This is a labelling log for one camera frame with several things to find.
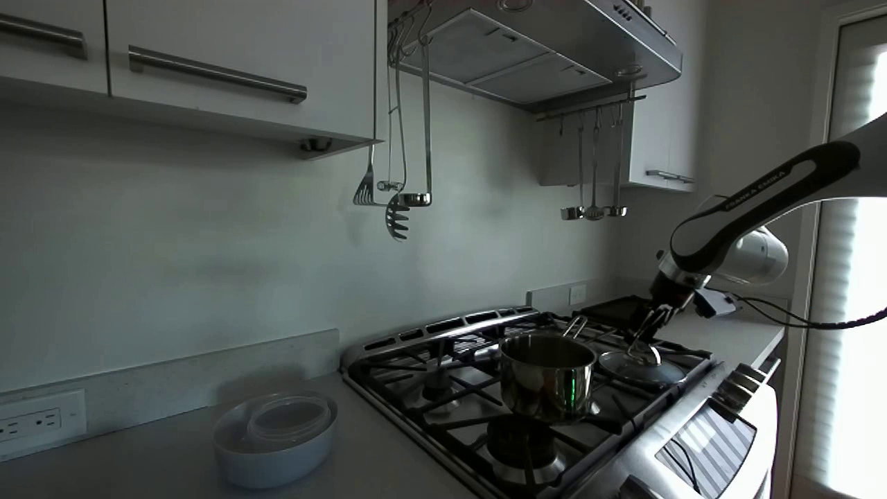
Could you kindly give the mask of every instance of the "white cabinet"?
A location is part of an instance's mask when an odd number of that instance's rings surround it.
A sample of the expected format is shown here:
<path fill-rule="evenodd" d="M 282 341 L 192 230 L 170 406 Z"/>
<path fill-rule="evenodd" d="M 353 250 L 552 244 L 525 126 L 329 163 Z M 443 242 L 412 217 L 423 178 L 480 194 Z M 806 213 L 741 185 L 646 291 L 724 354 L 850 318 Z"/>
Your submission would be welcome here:
<path fill-rule="evenodd" d="M 684 52 L 683 79 L 634 104 L 631 185 L 689 192 L 699 163 L 706 0 L 652 0 L 655 23 Z"/>
<path fill-rule="evenodd" d="M 106 94 L 102 0 L 0 0 L 0 81 Z"/>
<path fill-rule="evenodd" d="M 373 134 L 373 0 L 107 0 L 110 94 Z"/>

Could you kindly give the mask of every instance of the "stainless steel stove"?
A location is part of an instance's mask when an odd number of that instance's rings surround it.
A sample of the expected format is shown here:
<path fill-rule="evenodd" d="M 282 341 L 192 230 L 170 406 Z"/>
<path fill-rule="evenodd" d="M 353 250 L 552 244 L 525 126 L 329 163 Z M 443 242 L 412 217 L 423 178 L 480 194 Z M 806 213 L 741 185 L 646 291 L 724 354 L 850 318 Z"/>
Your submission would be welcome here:
<path fill-rule="evenodd" d="M 588 328 L 577 336 L 585 347 L 599 354 L 627 350 L 615 318 L 608 318 L 608 313 L 588 317 Z M 615 458 L 706 381 L 719 363 L 709 353 L 658 341 L 655 347 L 670 372 L 667 381 L 615 378 L 595 367 L 592 400 L 583 417 L 558 424 L 513 417 L 500 392 L 500 343 L 513 336 L 558 334 L 563 328 L 565 318 L 533 307 L 473 311 L 350 350 L 343 381 L 476 496 L 577 496 L 595 475 L 612 475 L 608 469 Z M 753 427 L 741 420 L 724 420 L 719 433 L 724 429 L 730 429 L 730 439 L 742 436 L 745 446 L 753 440 Z M 673 440 L 670 449 L 666 443 L 649 458 L 687 483 L 687 490 L 720 496 L 730 479 L 709 479 L 702 487 L 695 471 L 687 475 L 687 465 L 692 469 L 687 460 L 706 471 L 703 456 L 687 449 L 676 436 Z"/>

